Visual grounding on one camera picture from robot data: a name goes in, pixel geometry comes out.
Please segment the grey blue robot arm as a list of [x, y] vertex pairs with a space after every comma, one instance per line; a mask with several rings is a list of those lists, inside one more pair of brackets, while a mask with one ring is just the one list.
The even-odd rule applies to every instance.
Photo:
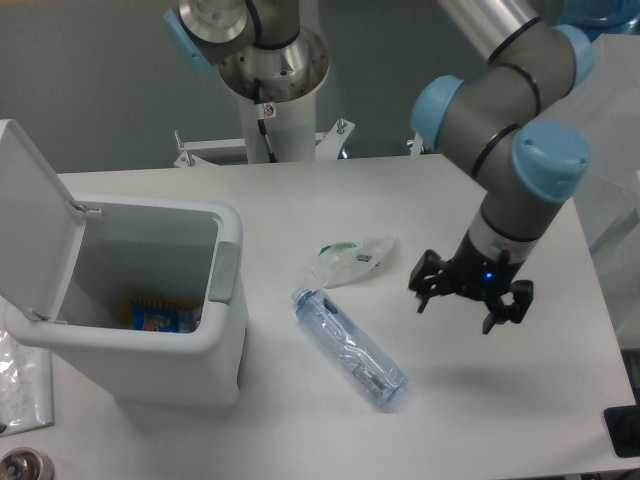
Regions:
[[[541, 115], [587, 78], [594, 51], [582, 31], [546, 25], [524, 1], [446, 1], [443, 9], [488, 70], [472, 83], [432, 81], [411, 125], [486, 195], [455, 255], [425, 252], [408, 286], [422, 303], [449, 294], [484, 303], [490, 331], [524, 319], [534, 286], [517, 272], [589, 166], [583, 137]], [[237, 97], [250, 162], [317, 158], [315, 94], [329, 60], [297, 2], [180, 1], [164, 21], [186, 61], [216, 67]]]

